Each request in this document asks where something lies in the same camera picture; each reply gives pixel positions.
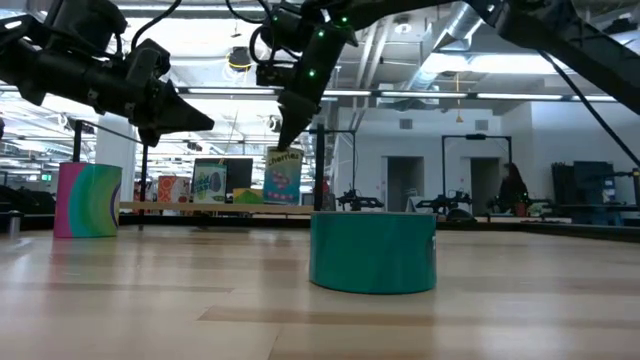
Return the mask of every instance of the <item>door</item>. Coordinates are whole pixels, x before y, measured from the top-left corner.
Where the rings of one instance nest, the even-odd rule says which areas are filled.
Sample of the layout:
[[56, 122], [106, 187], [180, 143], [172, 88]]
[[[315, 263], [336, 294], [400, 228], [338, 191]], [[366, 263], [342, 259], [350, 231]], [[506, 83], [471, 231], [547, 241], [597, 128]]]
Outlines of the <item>door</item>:
[[471, 199], [472, 213], [485, 215], [487, 202], [500, 191], [500, 159], [471, 158]]
[[387, 211], [404, 212], [411, 196], [424, 194], [424, 158], [387, 159]]

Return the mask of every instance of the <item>person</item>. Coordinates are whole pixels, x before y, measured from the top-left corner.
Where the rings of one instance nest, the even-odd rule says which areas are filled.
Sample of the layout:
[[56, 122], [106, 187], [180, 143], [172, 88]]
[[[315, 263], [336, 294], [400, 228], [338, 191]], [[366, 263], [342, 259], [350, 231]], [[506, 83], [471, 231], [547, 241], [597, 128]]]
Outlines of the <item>person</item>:
[[505, 167], [509, 171], [500, 185], [500, 210], [503, 212], [511, 210], [512, 213], [518, 216], [524, 216], [524, 214], [520, 213], [523, 212], [524, 204], [528, 198], [527, 185], [522, 180], [520, 170], [518, 170], [516, 164], [505, 164]]

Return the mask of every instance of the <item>teal container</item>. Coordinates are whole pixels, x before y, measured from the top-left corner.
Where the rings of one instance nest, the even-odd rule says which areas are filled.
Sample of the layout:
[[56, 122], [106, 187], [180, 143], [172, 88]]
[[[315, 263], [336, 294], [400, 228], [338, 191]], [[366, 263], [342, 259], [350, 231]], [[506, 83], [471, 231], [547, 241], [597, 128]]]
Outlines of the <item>teal container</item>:
[[311, 217], [309, 278], [362, 294], [409, 294], [436, 285], [436, 218], [318, 212]]

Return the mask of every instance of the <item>wooden floor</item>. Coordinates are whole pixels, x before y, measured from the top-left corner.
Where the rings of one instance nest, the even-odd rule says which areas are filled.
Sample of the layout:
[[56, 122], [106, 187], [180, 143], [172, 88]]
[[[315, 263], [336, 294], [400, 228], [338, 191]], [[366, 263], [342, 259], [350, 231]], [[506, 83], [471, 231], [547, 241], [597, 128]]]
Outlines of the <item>wooden floor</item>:
[[307, 281], [305, 231], [0, 240], [6, 360], [640, 359], [640, 246], [440, 232], [437, 290]]

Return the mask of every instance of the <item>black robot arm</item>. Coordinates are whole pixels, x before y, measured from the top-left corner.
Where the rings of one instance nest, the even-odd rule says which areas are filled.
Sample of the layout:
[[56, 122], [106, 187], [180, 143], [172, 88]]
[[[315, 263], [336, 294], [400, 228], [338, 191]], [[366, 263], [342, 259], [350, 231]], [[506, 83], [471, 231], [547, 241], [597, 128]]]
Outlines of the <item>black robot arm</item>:
[[[511, 43], [548, 53], [621, 104], [640, 114], [640, 56], [583, 21], [571, 0], [464, 0], [498, 34]], [[302, 51], [293, 69], [263, 66], [260, 85], [283, 86], [278, 99], [283, 115], [279, 147], [284, 148], [319, 111], [322, 93], [354, 31], [391, 14], [441, 5], [453, 0], [307, 0], [296, 13], [291, 5], [276, 7], [264, 27], [274, 31], [276, 48]], [[318, 14], [326, 11], [331, 21]], [[295, 44], [288, 39], [296, 34]]]
[[31, 15], [2, 19], [0, 79], [36, 105], [54, 94], [126, 117], [150, 146], [162, 134], [211, 130], [212, 120], [160, 80], [171, 67], [160, 45], [146, 40], [126, 57], [105, 52], [126, 26], [108, 0], [54, 1], [44, 23]]

